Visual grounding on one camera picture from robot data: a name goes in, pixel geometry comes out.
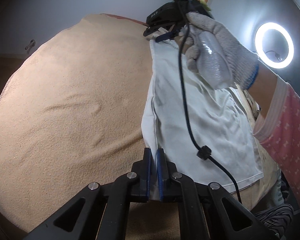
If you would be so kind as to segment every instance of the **black clamp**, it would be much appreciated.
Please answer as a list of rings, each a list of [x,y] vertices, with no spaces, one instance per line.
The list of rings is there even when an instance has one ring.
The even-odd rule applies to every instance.
[[[198,151],[197,156],[200,159],[207,160],[211,155],[211,149],[208,146],[202,146],[200,151]]]

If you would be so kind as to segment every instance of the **pink shirt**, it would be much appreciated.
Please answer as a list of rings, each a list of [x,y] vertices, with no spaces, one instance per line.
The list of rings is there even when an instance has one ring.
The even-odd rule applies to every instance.
[[[300,97],[280,77],[267,116],[259,115],[253,134],[280,166],[300,207]]]

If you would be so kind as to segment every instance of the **black cable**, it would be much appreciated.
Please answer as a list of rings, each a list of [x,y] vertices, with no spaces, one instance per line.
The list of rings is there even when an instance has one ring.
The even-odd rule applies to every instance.
[[[181,61],[181,55],[182,55],[182,50],[183,47],[186,43],[186,39],[189,36],[190,33],[190,26],[189,26],[189,21],[186,18],[186,15],[183,13],[182,8],[178,2],[178,7],[179,10],[182,14],[182,17],[184,19],[184,21],[186,22],[187,25],[187,31],[186,31],[186,35],[184,36],[180,46],[179,46],[179,54],[178,54],[178,62],[179,62],[179,74],[180,74],[180,82],[181,82],[181,90],[182,90],[182,100],[183,100],[183,108],[185,110],[185,116],[186,116],[186,123],[187,123],[187,128],[188,128],[188,132],[191,138],[192,143],[194,144],[194,146],[198,149],[199,152],[201,152],[203,150],[204,147],[200,147],[197,142],[194,139],[192,130],[191,130],[191,125],[190,125],[190,120],[189,120],[189,113],[188,113],[188,106],[187,106],[187,100],[186,100],[186,89],[185,89],[185,83],[184,83],[184,79],[183,79],[183,72],[182,72],[182,61]],[[225,167],[223,167],[219,162],[217,162],[211,155],[206,155],[206,158],[209,159],[210,161],[212,161],[216,166],[218,166],[218,168],[220,168],[233,182],[234,187],[235,187],[235,191],[237,193],[237,197],[238,197],[238,201],[242,204],[242,200],[240,197],[240,192],[239,192],[239,188],[238,188],[238,184],[235,181],[234,177],[231,175],[231,173],[229,171],[227,171],[227,169]]]
[[[276,53],[274,50],[268,50],[267,52],[265,52],[265,54],[269,53],[269,52],[274,52]]]

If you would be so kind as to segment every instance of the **hand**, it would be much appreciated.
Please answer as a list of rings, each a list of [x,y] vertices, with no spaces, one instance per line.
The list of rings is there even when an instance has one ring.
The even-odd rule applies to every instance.
[[[252,53],[219,22],[205,15],[190,12],[187,14],[190,23],[201,29],[212,33],[223,49],[226,61],[230,67],[234,82],[243,90],[248,89],[254,82],[258,73],[258,55]],[[204,68],[203,65],[196,64],[199,53],[198,47],[193,44],[193,40],[187,40],[189,49],[186,52],[187,65],[190,70]]]

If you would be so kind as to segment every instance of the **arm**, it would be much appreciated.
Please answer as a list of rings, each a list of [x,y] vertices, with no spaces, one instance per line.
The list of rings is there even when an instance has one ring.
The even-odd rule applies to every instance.
[[[266,118],[277,85],[277,75],[261,62],[255,82],[248,89],[249,94],[261,106],[260,114]]]

